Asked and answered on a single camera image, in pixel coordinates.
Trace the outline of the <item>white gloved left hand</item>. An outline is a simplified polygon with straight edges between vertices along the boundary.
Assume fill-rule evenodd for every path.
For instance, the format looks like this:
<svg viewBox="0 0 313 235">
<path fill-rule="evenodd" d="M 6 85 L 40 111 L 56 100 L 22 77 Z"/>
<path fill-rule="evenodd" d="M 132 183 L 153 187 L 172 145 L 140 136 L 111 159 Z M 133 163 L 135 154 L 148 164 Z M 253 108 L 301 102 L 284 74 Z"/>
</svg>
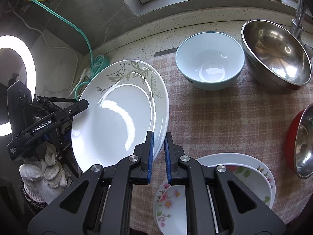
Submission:
<svg viewBox="0 0 313 235">
<path fill-rule="evenodd" d="M 26 195 L 36 203 L 50 204 L 67 187 L 67 175 L 57 160 L 54 145 L 45 144 L 45 154 L 40 161 L 25 161 L 19 168 Z"/>
</svg>

